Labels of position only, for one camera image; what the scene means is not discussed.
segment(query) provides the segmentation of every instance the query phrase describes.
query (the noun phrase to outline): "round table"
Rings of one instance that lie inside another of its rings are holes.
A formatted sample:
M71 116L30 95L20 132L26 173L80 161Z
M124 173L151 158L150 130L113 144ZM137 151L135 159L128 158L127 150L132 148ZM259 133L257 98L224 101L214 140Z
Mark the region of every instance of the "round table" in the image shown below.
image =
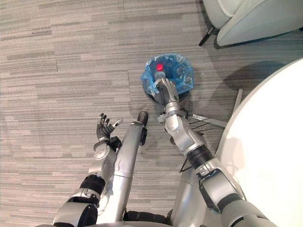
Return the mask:
M278 227L303 226L303 59L278 70L229 120L217 157Z

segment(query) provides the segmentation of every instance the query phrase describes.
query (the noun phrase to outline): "plastic bottle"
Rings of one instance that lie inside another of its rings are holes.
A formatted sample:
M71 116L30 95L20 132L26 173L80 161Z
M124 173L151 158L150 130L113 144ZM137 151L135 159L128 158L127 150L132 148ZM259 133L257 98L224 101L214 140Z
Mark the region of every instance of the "plastic bottle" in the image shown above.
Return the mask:
M160 79L160 78L165 78L165 70L163 67L163 64L159 63L156 66L156 73L155 73L155 80Z

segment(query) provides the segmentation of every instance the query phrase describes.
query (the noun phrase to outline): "chair leg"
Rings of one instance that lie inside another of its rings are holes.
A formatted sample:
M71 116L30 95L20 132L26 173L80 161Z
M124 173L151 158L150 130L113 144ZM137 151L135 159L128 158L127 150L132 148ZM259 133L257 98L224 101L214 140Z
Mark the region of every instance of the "chair leg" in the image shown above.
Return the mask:
M212 34L213 30L214 30L214 27L211 27L211 28L207 31L206 35L205 35L205 36L203 37L203 39L200 41L199 46L202 46L202 45L208 40L208 38L209 38L210 35Z

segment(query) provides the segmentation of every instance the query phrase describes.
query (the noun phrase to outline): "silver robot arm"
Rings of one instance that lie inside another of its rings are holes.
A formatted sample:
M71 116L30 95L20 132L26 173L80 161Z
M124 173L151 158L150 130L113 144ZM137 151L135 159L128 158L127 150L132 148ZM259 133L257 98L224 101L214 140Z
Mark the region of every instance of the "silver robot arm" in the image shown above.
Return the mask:
M109 119L102 113L97 124L99 142L94 145L95 160L89 168L89 175L60 208L53 220L54 226L82 227L96 223L100 196L114 172L116 148L121 145L117 137L110 138L110 133L122 122L122 119L114 125L109 125L108 122Z
M155 99L165 106L158 122L165 123L180 151L187 157L198 177L200 192L208 206L221 213L224 227L274 227L265 215L245 196L234 178L208 150L200 135L194 132L178 104L178 93L168 79L160 79Z

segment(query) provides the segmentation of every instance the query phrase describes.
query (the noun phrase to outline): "floor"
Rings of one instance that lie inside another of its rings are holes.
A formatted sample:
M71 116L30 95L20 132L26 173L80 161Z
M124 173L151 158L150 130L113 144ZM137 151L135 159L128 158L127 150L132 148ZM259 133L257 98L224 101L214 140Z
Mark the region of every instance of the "floor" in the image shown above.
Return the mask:
M182 102L190 114L227 121L237 89L303 56L303 33L218 48L199 47L207 22L198 0L2 0L0 2L0 225L49 224L93 159L100 112L124 123L149 113L129 210L166 214L184 161L156 121L162 109L143 93L145 62L177 52L195 70ZM205 131L212 152L222 129Z

